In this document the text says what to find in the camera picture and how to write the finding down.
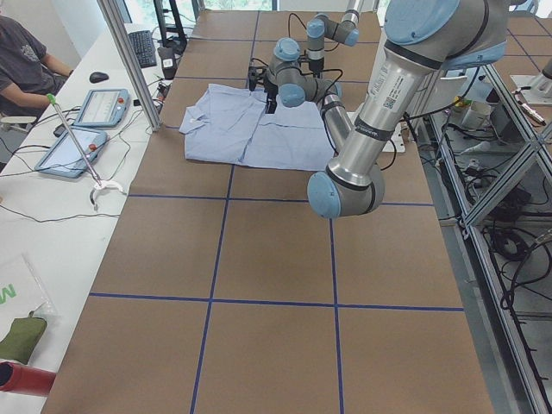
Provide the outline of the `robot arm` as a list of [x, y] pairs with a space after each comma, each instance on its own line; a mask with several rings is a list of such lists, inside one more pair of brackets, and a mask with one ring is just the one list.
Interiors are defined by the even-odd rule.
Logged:
[[423, 79], [501, 59], [509, 7], [507, 1], [391, 1], [383, 27], [385, 60], [354, 119], [336, 84], [301, 72], [304, 58], [292, 38], [278, 40], [268, 65], [250, 69], [251, 83], [263, 83], [268, 92], [268, 109], [305, 102], [320, 109], [336, 156], [307, 185], [310, 207], [319, 216], [357, 216], [379, 207], [385, 183], [377, 159]]
[[310, 71], [320, 78], [324, 69], [325, 40], [353, 47], [359, 39], [359, 20], [363, 1], [349, 1], [339, 22], [331, 20], [324, 13], [318, 13], [306, 25], [306, 57]]

